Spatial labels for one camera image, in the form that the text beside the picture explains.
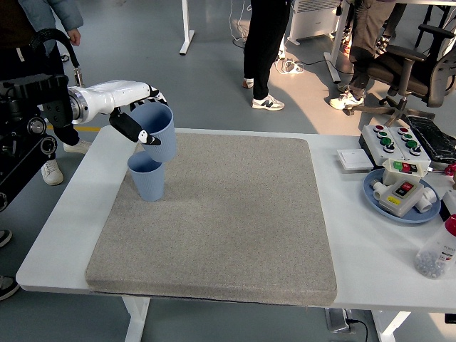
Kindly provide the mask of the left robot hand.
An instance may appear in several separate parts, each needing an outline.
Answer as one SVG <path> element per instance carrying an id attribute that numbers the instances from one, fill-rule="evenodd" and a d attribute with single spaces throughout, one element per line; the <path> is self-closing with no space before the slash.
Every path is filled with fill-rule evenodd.
<path id="1" fill-rule="evenodd" d="M 108 81 L 89 88 L 73 88 L 78 95 L 79 114 L 73 122 L 87 123 L 97 114 L 109 114 L 109 121 L 118 132 L 134 143 L 160 145 L 161 140 L 144 129 L 126 113 L 120 111 L 124 105 L 151 100 L 166 104 L 163 94 L 151 85 L 139 81 Z"/>

